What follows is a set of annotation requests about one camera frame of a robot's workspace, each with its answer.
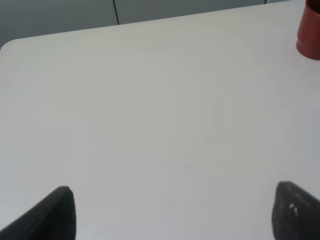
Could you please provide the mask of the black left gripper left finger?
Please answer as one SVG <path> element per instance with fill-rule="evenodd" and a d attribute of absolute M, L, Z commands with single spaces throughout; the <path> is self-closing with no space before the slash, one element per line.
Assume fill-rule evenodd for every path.
<path fill-rule="evenodd" d="M 74 240 L 75 199 L 68 186 L 59 186 L 25 214 L 0 231 L 2 240 Z"/>

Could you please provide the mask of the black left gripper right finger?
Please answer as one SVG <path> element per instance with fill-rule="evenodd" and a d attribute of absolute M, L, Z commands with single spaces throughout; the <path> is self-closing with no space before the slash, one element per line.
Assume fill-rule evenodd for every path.
<path fill-rule="evenodd" d="M 291 181 L 275 190 L 271 224 L 276 240 L 318 240 L 320 200 Z"/>

